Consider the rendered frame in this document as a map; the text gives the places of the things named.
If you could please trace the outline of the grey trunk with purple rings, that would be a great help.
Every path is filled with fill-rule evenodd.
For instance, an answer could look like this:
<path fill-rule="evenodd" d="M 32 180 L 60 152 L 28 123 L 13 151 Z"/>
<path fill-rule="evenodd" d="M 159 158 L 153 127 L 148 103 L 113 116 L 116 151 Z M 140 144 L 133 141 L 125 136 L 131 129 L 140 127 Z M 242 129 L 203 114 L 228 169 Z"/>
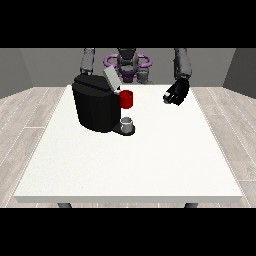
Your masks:
<path fill-rule="evenodd" d="M 133 79 L 140 84 L 149 84 L 149 68 L 152 58 L 138 54 L 135 48 L 118 48 L 117 54 L 109 54 L 104 60 L 105 67 L 113 66 L 124 83 L 132 83 Z"/>

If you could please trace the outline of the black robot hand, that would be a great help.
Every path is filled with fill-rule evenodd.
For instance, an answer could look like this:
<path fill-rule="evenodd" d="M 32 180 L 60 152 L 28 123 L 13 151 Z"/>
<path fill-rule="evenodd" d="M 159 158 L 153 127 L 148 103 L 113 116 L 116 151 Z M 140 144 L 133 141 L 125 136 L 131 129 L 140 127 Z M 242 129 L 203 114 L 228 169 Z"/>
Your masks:
<path fill-rule="evenodd" d="M 166 92 L 166 95 L 170 95 L 169 100 L 164 100 L 165 104 L 175 104 L 179 106 L 187 97 L 189 92 L 189 81 L 186 78 L 178 79 Z"/>

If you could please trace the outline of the small grey cup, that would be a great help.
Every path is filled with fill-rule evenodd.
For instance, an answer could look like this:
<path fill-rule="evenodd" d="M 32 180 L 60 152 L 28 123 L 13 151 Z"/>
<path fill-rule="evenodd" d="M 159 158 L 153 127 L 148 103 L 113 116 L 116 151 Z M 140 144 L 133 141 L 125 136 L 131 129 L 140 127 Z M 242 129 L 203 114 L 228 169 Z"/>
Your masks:
<path fill-rule="evenodd" d="M 121 131 L 124 133 L 129 133 L 133 129 L 133 121 L 130 117 L 123 117 L 120 120 Z"/>

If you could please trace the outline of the red pod holder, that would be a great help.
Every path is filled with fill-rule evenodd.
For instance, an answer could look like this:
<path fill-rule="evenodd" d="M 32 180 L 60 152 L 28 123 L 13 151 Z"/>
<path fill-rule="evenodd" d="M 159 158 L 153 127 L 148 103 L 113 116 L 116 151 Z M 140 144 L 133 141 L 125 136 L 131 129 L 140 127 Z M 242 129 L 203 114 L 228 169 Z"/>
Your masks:
<path fill-rule="evenodd" d="M 133 92 L 130 90 L 122 90 L 119 92 L 120 107 L 129 109 L 133 106 Z"/>

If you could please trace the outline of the black coffee machine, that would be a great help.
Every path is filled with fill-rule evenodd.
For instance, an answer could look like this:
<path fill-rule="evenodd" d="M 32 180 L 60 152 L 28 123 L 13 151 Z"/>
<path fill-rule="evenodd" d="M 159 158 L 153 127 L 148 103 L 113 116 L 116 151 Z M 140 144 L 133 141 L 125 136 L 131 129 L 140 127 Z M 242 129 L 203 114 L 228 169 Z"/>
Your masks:
<path fill-rule="evenodd" d="M 72 91 L 79 122 L 85 128 L 100 133 L 116 132 L 123 136 L 135 133 L 121 131 L 121 108 L 119 92 L 114 92 L 104 76 L 78 75 Z"/>

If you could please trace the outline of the pale grey machine lid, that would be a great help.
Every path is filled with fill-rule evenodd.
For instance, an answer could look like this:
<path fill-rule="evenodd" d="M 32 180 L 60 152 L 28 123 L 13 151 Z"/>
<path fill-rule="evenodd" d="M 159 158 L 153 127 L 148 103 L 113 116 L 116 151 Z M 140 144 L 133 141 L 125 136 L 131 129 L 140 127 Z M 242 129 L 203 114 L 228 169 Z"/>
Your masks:
<path fill-rule="evenodd" d="M 120 81 L 113 66 L 109 66 L 109 67 L 105 68 L 103 70 L 103 75 L 107 79 L 107 81 L 113 91 L 116 91 L 120 87 L 121 81 Z"/>

